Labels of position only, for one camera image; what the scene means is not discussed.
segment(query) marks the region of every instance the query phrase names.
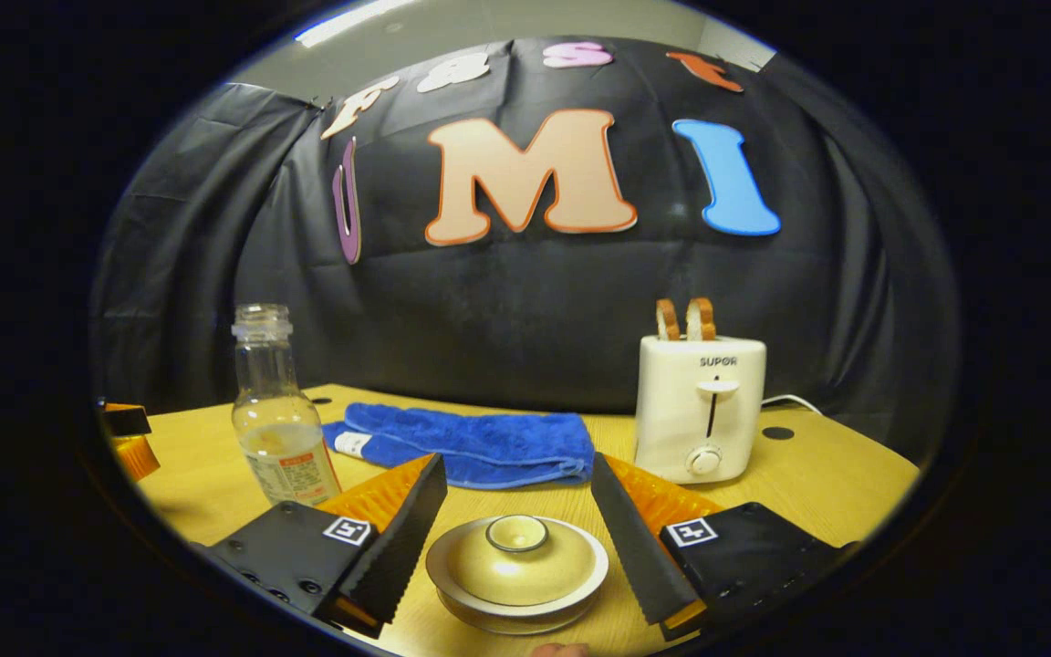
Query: blue letter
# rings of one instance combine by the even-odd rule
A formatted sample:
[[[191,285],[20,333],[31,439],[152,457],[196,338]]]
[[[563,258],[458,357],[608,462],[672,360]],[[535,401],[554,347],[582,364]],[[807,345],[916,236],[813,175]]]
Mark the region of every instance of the blue letter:
[[[673,121],[672,129],[687,137],[704,167],[713,203],[704,208],[704,224],[735,235],[771,235],[781,220],[764,207],[756,180],[741,152],[743,137],[729,126],[707,121]]]

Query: ceiling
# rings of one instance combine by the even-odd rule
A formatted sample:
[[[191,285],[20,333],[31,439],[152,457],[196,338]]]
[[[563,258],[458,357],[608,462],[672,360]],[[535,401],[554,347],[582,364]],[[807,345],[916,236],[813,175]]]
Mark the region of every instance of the ceiling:
[[[367,3],[352,3],[316,18]],[[759,70],[772,49],[712,17],[667,0],[416,0],[308,48],[281,42],[231,82],[326,103],[410,64],[510,38],[578,34],[643,38]]]

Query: black backdrop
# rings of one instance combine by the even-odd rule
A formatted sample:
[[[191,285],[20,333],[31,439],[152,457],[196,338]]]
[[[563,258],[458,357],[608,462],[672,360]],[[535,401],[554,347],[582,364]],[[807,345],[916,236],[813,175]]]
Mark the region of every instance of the black backdrop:
[[[167,117],[312,4],[287,7],[0,5],[0,654],[335,651],[170,566],[87,410],[104,217]],[[895,138],[967,302],[950,439],[868,561],[892,556],[762,652],[1051,654],[1051,5],[724,11]]]
[[[233,304],[254,301],[291,308],[305,386],[631,412],[654,300],[682,311],[707,295],[719,331],[768,345],[766,396],[804,396],[923,461],[954,391],[957,301],[933,213],[887,139],[785,55],[759,74],[727,65],[742,95],[689,75],[667,58],[675,49],[628,38],[593,38],[614,57],[606,66],[542,65],[548,45],[584,40],[467,48],[488,55],[492,71],[431,95],[414,84],[456,53],[414,63],[329,142],[318,136],[342,100],[318,114],[265,88],[219,87],[157,145],[114,213],[92,311],[100,391],[152,412],[228,403]],[[638,209],[634,228],[550,229],[550,182],[521,232],[479,194],[494,218],[487,237],[426,242],[440,184],[431,130],[488,118],[524,147],[566,107],[614,116],[611,153]],[[708,183],[672,130],[679,118],[743,135],[780,232],[704,224]],[[351,139],[364,239],[348,266],[330,180]]]

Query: foam letter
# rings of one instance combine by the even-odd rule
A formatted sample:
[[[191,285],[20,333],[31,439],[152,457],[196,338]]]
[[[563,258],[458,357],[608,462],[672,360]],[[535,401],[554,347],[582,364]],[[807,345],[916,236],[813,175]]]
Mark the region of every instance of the foam letter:
[[[764,207],[757,182],[741,152],[743,137],[729,126],[707,121],[673,121],[672,129],[687,137],[704,167],[713,203],[704,208],[704,224],[735,235],[771,235],[781,220]]]
[[[614,61],[610,53],[592,41],[557,43],[542,50],[542,63],[551,69],[569,69],[573,66],[601,66]]]
[[[602,109],[558,109],[542,121],[521,150],[489,120],[456,121],[429,135],[440,147],[440,209],[425,229],[436,246],[462,245],[489,232],[476,210],[473,183],[493,201],[509,228],[529,225],[545,182],[554,176],[554,204],[545,224],[561,232],[611,232],[635,225],[634,205],[622,200],[611,163]]]
[[[350,213],[343,211],[343,179],[347,179],[347,205]],[[330,182],[330,191],[335,197],[335,224],[338,224],[338,246],[350,265],[359,261],[363,250],[363,233],[359,231],[359,201],[355,192],[355,138],[351,137],[343,150],[343,163],[335,169],[335,178]]]
[[[378,82],[364,88],[363,91],[354,96],[348,97],[347,100],[343,101],[343,107],[338,109],[338,115],[335,120],[330,123],[330,128],[324,130],[321,139],[330,139],[335,136],[338,130],[346,128],[347,126],[355,123],[355,115],[364,111],[372,104],[375,104],[376,99],[378,99],[379,94],[383,94],[385,88],[392,88],[396,86],[399,82],[399,76],[393,75],[391,78],[384,80],[384,82]]]
[[[668,58],[679,59],[680,62],[686,67],[692,75],[704,82],[709,82],[715,84],[715,86],[721,86],[727,88],[729,91],[741,93],[743,91],[743,86],[739,86],[733,80],[722,77],[722,74],[726,71],[718,64],[710,64],[701,59],[698,55],[689,55],[687,53],[668,53]]]
[[[447,62],[433,66],[429,76],[416,85],[416,90],[426,94],[435,90],[435,88],[450,86],[450,84],[476,80],[489,73],[488,62],[489,56],[485,53],[473,53],[449,59]]]

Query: blue towel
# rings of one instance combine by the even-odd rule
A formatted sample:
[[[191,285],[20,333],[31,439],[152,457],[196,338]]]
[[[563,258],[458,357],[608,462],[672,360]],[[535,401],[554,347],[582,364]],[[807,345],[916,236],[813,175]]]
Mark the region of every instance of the blue towel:
[[[426,453],[440,453],[449,483],[467,489],[580,484],[590,479],[595,457],[586,426],[573,412],[468,417],[353,404],[347,407],[345,420],[322,429],[330,449],[377,466],[395,467]]]

